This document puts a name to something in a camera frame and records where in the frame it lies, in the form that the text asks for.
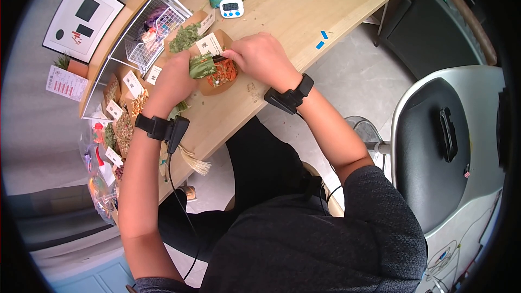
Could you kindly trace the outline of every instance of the picture frame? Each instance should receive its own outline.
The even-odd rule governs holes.
[[[62,0],[42,46],[89,63],[125,4],[119,0]]]

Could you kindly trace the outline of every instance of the wrist strap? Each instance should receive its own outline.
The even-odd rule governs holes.
[[[296,107],[303,103],[303,98],[307,97],[314,84],[315,82],[311,79],[311,77],[309,77],[306,73],[303,73],[302,81],[295,88],[295,90],[289,89],[284,94],[281,94],[274,88],[270,88],[264,95],[264,100],[289,114],[295,114]]]
[[[174,119],[165,120],[157,116],[152,119],[138,114],[135,126],[147,132],[149,138],[165,141],[168,144],[167,153],[173,154],[188,129],[190,120],[176,115]]]

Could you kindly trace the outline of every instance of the hand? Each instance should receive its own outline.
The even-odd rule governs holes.
[[[188,50],[175,54],[166,62],[143,109],[144,116],[166,119],[173,107],[197,88],[197,82],[189,75],[189,63]]]
[[[280,42],[270,33],[260,32],[231,44],[222,56],[235,61],[248,75],[284,93],[295,89],[302,75],[293,67]]]

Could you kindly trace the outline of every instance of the black square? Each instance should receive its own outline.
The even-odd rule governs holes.
[[[78,25],[78,28],[76,29],[76,32],[83,34],[86,37],[91,37],[92,33],[94,32],[93,29],[86,27],[83,24]]]
[[[94,0],[83,0],[83,3],[76,12],[76,17],[80,17],[82,20],[88,22],[99,6],[100,4]]]

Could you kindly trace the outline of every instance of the desk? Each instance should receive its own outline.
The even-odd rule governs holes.
[[[192,10],[199,10],[207,3],[207,0],[180,1]],[[218,17],[211,30],[220,28],[232,39],[260,31],[269,32],[282,43],[295,68],[303,72],[387,1],[246,0],[242,18],[222,21]],[[206,5],[204,10],[208,12],[211,8]],[[325,44],[319,50],[316,45],[323,40],[322,30],[329,39],[324,40]],[[164,56],[160,57],[156,65],[162,66],[164,60]],[[266,105],[263,99],[266,90],[265,85],[243,74],[222,94],[210,97],[192,94],[186,100],[191,108],[183,113],[190,119],[190,127],[182,145],[198,159],[209,157]],[[176,185],[193,172],[178,151],[172,156],[171,166],[172,180]],[[159,202],[170,193],[171,185],[160,179]]]

